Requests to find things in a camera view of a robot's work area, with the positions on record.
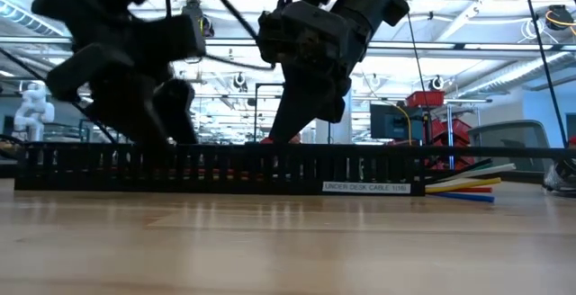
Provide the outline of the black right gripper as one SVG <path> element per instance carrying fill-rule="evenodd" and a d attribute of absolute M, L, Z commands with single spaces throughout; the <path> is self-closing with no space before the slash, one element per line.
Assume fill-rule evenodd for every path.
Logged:
<path fill-rule="evenodd" d="M 283 95 L 269 133 L 273 142 L 288 142 L 314 119 L 341 122 L 352 83 L 347 77 L 365 53 L 367 26 L 334 13 L 312 13 L 301 21 L 295 43 L 295 67 L 283 68 Z"/>

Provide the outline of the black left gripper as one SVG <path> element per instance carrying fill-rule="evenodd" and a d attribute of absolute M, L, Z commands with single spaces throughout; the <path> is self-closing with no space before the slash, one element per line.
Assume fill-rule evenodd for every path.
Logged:
<path fill-rule="evenodd" d="M 185 80 L 172 79 L 170 63 L 180 59 L 178 31 L 74 29 L 72 41 L 73 55 L 47 75 L 55 97 L 75 102 L 78 88 L 85 84 L 98 98 L 113 91 L 129 92 L 131 84 L 151 90 L 161 85 L 155 92 L 157 112 L 142 101 L 94 101 L 87 115 L 137 144 L 165 144 L 167 134 L 178 144 L 197 143 L 190 113 L 195 91 Z"/>

